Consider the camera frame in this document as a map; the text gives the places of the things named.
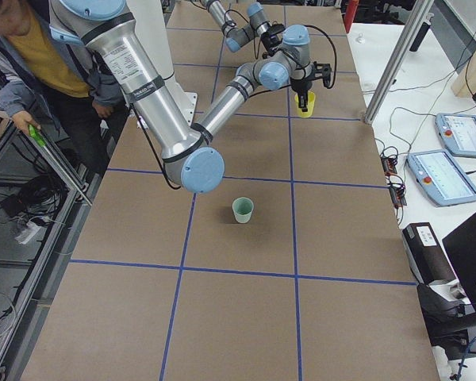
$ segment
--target paper cup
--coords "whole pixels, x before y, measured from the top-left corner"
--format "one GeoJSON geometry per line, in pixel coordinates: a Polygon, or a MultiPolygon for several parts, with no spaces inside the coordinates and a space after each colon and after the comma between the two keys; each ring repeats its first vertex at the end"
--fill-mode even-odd
{"type": "Polygon", "coordinates": [[[294,101],[296,102],[296,112],[299,117],[311,117],[312,112],[314,111],[314,103],[316,102],[316,94],[312,91],[308,92],[309,99],[307,99],[307,111],[303,111],[298,108],[298,94],[294,95],[294,101]]]}
{"type": "Polygon", "coordinates": [[[250,198],[240,197],[232,202],[232,212],[240,224],[246,224],[251,219],[253,210],[254,202],[250,198]]]}

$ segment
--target computer monitor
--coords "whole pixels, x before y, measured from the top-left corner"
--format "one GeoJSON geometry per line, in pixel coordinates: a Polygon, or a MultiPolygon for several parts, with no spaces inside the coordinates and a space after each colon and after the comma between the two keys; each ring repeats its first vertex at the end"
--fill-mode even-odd
{"type": "MultiPolygon", "coordinates": [[[[476,311],[476,213],[443,239],[443,246],[455,274],[476,311]]],[[[456,317],[437,328],[451,333],[476,326],[476,312],[456,317]]]]}

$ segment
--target yellow shirt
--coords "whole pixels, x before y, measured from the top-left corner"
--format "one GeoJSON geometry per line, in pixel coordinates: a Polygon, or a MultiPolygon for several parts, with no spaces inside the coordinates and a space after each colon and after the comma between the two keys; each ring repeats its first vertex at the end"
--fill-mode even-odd
{"type": "Polygon", "coordinates": [[[29,8],[30,30],[25,36],[7,37],[30,71],[44,84],[71,97],[88,96],[89,87],[62,60],[29,8]]]}

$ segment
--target red object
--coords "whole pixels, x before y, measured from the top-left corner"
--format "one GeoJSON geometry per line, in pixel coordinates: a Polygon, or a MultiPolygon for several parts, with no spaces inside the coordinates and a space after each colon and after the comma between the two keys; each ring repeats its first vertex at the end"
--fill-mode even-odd
{"type": "Polygon", "coordinates": [[[344,27],[346,29],[346,33],[349,33],[352,22],[355,20],[358,4],[359,0],[349,0],[349,4],[347,4],[346,14],[344,16],[344,27]]]}

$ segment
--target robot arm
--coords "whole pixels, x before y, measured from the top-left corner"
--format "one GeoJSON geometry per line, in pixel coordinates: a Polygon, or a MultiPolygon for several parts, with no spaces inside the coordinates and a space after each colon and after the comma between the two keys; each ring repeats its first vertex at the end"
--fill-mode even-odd
{"type": "Polygon", "coordinates": [[[315,72],[309,58],[309,34],[304,26],[293,25],[273,56],[242,65],[198,122],[188,126],[138,41],[136,22],[125,0],[95,0],[84,5],[79,0],[51,0],[50,11],[53,36],[65,42],[80,40],[102,56],[127,100],[160,143],[170,180],[194,193],[211,191],[220,183],[224,161],[208,145],[254,90],[259,85],[277,90],[291,81],[300,84],[297,91],[303,94],[315,72]]]}
{"type": "Polygon", "coordinates": [[[272,25],[267,19],[263,6],[258,2],[252,3],[247,8],[250,22],[241,29],[236,27],[236,23],[219,0],[201,0],[201,4],[208,10],[213,20],[221,29],[225,36],[225,43],[231,52],[237,52],[254,40],[256,36],[260,38],[264,48],[267,50],[266,56],[263,58],[273,56],[275,48],[280,45],[281,39],[278,35],[284,32],[284,25],[272,25]]]}

